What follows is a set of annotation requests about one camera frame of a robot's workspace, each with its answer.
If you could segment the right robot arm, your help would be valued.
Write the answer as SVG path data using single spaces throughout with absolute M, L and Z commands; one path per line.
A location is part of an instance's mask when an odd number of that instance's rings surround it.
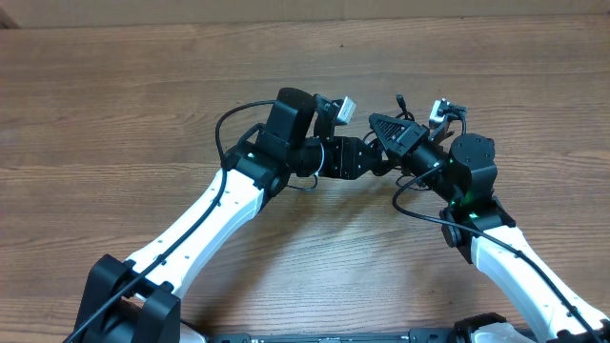
M 445 150 L 414 121 L 373 113 L 369 123 L 390 161 L 446 202 L 438 216 L 426 219 L 438 223 L 447 245 L 503 291 L 537 341 L 608 341 L 608 316 L 541 260 L 494 195 L 493 139 L 466 132 Z

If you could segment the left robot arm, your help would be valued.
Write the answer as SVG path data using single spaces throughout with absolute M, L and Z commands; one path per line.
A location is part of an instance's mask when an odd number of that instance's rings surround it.
M 224 150 L 204 193 L 163 233 L 125 261 L 106 254 L 91 268 L 70 342 L 204 342 L 183 322 L 188 288 L 226 240 L 292 175 L 354 180 L 380 158 L 357 137 L 335 134 L 356 103 L 283 88 L 264 123 Z

